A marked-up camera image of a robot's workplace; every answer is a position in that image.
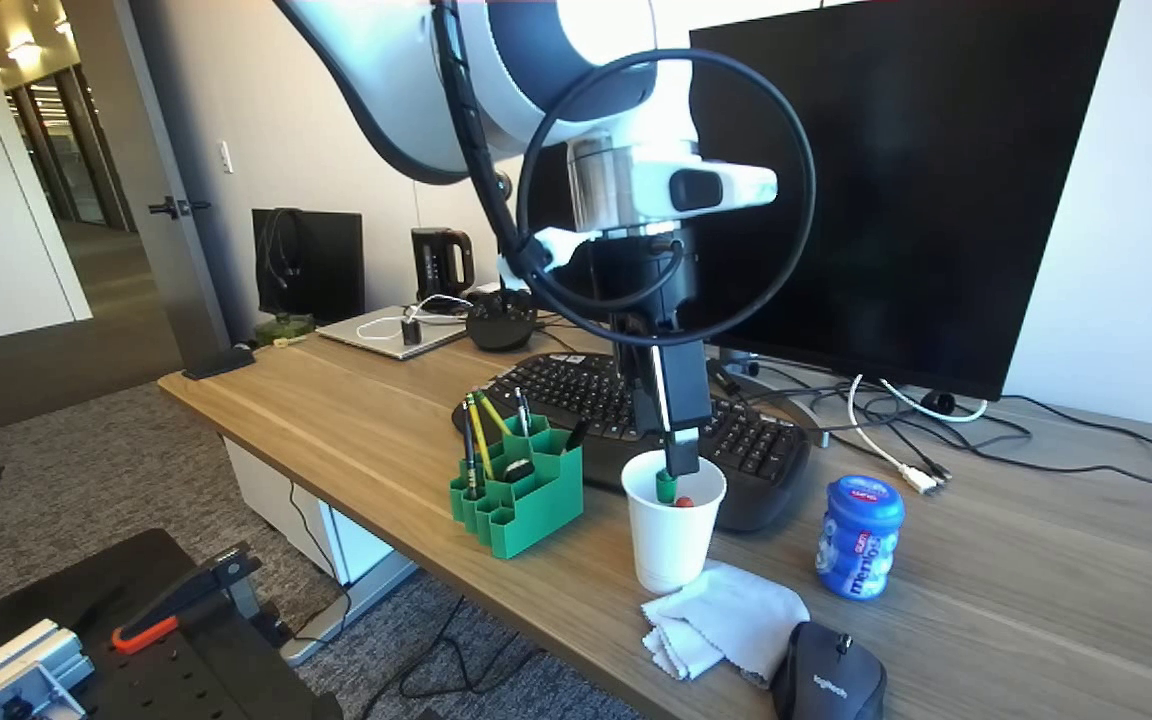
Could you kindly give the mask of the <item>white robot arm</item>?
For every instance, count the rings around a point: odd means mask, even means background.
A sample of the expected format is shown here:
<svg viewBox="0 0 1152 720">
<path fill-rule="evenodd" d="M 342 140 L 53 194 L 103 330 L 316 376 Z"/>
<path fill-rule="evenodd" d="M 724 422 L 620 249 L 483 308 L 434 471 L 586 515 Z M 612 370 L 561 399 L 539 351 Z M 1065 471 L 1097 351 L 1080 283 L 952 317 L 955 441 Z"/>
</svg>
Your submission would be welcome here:
<svg viewBox="0 0 1152 720">
<path fill-rule="evenodd" d="M 473 185 L 503 276 L 605 335 L 638 434 L 701 466 L 690 224 L 733 194 L 691 124 L 690 31 L 655 0 L 276 0 L 368 143 Z"/>
</svg>

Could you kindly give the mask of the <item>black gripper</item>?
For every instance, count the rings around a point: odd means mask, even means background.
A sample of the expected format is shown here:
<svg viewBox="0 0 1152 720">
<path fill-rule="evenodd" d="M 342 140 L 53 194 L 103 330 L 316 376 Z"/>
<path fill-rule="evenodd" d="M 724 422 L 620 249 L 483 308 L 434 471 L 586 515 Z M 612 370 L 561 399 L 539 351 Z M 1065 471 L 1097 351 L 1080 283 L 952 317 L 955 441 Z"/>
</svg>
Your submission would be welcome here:
<svg viewBox="0 0 1152 720">
<path fill-rule="evenodd" d="M 714 414 L 697 317 L 697 256 L 684 230 L 587 240 L 561 276 L 576 308 L 612 330 L 632 418 L 664 441 L 664 471 L 701 466 Z"/>
</svg>

